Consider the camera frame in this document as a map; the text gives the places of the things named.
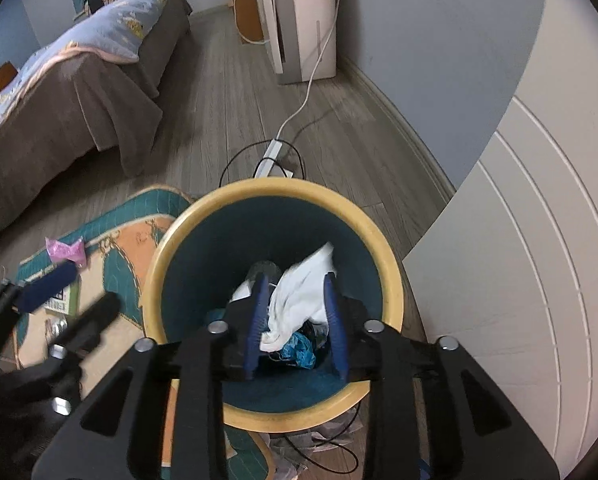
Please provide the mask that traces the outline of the white tissue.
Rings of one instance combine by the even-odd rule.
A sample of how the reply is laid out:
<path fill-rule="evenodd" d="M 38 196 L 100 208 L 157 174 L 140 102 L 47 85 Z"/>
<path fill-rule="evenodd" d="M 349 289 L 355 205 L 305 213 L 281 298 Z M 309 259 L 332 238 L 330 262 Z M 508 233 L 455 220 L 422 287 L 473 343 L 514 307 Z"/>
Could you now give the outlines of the white tissue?
<path fill-rule="evenodd" d="M 231 302 L 248 297 L 257 274 L 267 274 L 272 289 L 261 351 L 278 352 L 305 322 L 321 326 L 328 333 L 323 284 L 326 274 L 336 273 L 333 253 L 334 246 L 326 243 L 286 271 L 271 261 L 260 261 L 250 268 L 246 280 L 233 292 Z"/>

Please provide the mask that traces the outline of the yellow teal trash bin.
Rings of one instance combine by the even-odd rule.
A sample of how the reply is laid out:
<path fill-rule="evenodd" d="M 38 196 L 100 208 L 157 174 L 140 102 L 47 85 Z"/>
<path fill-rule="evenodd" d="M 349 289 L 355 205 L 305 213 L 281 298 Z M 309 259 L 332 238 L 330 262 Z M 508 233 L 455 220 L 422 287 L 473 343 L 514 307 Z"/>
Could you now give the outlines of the yellow teal trash bin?
<path fill-rule="evenodd" d="M 148 337 L 180 341 L 225 308 L 257 272 L 273 283 L 325 245 L 343 295 L 399 330 L 404 292 L 399 264 L 371 218 L 346 197 L 304 180 L 264 178 L 218 188 L 185 209 L 159 242 L 140 305 Z M 345 384 L 324 356 L 311 370 L 286 366 L 223 387 L 224 420 L 281 434 L 319 426 L 369 393 Z"/>

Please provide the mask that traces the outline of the silver foil wrapper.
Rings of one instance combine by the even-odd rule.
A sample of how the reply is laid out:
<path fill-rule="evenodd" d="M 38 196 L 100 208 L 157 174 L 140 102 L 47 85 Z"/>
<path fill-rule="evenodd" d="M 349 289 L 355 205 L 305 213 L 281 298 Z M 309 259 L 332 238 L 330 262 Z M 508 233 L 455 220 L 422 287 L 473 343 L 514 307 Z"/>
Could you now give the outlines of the silver foil wrapper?
<path fill-rule="evenodd" d="M 47 342 L 53 341 L 60 336 L 68 327 L 67 318 L 62 316 L 49 316 L 44 321 L 44 335 Z"/>

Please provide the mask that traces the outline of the green white medicine box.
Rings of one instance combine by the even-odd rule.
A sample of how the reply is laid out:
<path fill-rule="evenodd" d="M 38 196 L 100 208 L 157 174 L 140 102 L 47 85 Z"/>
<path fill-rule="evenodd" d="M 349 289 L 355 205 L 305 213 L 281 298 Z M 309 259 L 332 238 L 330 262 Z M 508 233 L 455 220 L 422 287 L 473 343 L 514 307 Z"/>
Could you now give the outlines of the green white medicine box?
<path fill-rule="evenodd" d="M 57 292 L 43 305 L 45 310 L 67 316 L 75 315 L 79 307 L 80 280 Z"/>

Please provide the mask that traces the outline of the blue crumpled glove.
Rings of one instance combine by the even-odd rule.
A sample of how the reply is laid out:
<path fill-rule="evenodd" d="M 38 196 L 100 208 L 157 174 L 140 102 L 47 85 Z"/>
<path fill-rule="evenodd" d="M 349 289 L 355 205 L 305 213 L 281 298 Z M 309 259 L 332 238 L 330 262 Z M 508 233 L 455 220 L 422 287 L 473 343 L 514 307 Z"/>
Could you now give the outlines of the blue crumpled glove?
<path fill-rule="evenodd" d="M 316 355 L 311 340 L 299 332 L 294 332 L 282 349 L 277 352 L 277 359 L 286 365 L 312 370 Z"/>

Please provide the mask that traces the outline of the pink crumpled wrapper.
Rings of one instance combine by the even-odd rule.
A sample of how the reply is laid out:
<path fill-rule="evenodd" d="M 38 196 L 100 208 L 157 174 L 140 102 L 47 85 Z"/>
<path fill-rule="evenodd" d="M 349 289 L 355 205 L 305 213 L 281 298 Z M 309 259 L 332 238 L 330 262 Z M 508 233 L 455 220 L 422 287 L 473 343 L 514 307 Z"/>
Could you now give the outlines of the pink crumpled wrapper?
<path fill-rule="evenodd" d="M 64 243 L 52 238 L 45 239 L 45 250 L 53 264 L 71 261 L 77 268 L 84 268 L 88 264 L 86 246 L 82 237 L 72 243 Z"/>

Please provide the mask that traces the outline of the teal orange patterned rug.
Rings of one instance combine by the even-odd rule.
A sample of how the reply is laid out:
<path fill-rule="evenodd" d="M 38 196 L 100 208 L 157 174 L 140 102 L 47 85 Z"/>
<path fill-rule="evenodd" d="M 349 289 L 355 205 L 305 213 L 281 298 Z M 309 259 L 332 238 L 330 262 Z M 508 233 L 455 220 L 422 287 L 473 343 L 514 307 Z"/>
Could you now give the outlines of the teal orange patterned rug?
<path fill-rule="evenodd" d="M 121 312 L 105 330 L 103 342 L 84 363 L 81 379 L 86 395 L 126 353 L 133 342 L 144 336 L 140 298 L 156 248 L 171 224 L 194 200 L 171 186 L 154 185 L 132 195 L 120 206 L 83 224 L 61 238 L 72 243 L 84 240 L 88 264 L 81 269 L 79 307 L 75 315 L 104 292 L 116 292 L 121 298 Z M 22 260 L 16 280 L 31 281 L 51 270 L 45 249 Z M 44 321 L 55 314 L 44 307 L 25 316 L 13 335 L 17 365 L 37 364 L 46 356 Z M 177 382 L 171 382 L 167 419 L 163 432 L 162 470 L 164 479 L 170 477 L 173 422 L 177 401 Z M 272 454 L 259 434 L 245 430 L 224 430 L 227 472 L 229 479 L 273 479 L 275 463 Z"/>

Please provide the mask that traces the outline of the white power strip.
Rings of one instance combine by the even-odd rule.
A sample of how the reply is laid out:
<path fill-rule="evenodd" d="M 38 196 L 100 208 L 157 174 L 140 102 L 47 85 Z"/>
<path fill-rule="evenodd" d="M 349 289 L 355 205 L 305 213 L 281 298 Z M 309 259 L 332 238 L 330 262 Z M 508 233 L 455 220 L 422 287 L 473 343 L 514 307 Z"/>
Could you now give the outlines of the white power strip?
<path fill-rule="evenodd" d="M 278 140 L 272 140 L 267 146 L 262 158 L 257 163 L 253 176 L 255 178 L 266 177 L 285 177 L 291 178 L 293 172 L 285 169 L 279 162 L 279 154 L 281 154 L 284 144 Z"/>

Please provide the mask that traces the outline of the white cabinet door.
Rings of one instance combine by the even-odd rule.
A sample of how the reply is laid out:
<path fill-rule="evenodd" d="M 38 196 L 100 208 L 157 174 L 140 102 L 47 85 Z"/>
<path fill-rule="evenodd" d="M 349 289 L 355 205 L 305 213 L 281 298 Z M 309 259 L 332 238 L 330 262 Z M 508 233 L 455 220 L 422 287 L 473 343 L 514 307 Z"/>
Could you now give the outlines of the white cabinet door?
<path fill-rule="evenodd" d="M 405 257 L 426 336 L 456 338 L 562 476 L 598 439 L 598 13 L 545 0 L 490 141 Z"/>

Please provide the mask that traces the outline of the bed with brown cover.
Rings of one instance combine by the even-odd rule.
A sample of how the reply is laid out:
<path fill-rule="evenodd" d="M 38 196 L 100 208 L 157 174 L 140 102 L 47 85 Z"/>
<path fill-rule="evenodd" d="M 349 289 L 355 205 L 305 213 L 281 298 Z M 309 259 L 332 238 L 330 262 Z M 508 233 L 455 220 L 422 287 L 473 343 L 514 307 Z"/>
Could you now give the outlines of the bed with brown cover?
<path fill-rule="evenodd" d="M 87 152 L 118 148 L 127 176 L 144 170 L 162 118 L 158 86 L 191 12 L 187 0 L 167 0 L 138 62 L 79 54 L 52 67 L 17 104 L 0 127 L 0 232 Z"/>

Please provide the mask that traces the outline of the blue floral quilt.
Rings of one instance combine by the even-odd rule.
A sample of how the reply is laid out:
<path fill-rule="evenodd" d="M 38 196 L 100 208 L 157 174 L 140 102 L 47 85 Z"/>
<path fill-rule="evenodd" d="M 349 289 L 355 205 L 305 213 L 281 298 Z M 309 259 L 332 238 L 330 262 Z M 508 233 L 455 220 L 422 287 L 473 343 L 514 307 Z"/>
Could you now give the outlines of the blue floral quilt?
<path fill-rule="evenodd" d="M 139 61 L 139 50 L 167 0 L 116 0 L 78 23 L 28 58 L 0 92 L 0 127 L 52 67 L 82 53 L 117 65 Z"/>

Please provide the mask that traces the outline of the wooden nightstand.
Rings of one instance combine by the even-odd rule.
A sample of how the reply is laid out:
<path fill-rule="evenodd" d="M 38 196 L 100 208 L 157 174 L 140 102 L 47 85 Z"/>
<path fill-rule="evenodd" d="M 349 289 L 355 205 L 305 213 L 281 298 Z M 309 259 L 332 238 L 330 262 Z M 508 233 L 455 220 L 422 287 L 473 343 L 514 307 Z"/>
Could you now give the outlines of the wooden nightstand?
<path fill-rule="evenodd" d="M 257 0 L 231 0 L 234 24 L 243 44 L 263 46 L 264 39 Z"/>

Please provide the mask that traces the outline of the white air purifier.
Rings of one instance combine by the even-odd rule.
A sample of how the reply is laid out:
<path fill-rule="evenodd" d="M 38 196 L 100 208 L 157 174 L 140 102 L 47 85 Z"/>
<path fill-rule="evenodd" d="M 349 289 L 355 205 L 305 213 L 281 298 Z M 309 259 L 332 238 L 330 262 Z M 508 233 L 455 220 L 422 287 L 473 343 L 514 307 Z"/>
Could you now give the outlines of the white air purifier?
<path fill-rule="evenodd" d="M 337 0 L 257 0 L 279 84 L 336 76 Z"/>

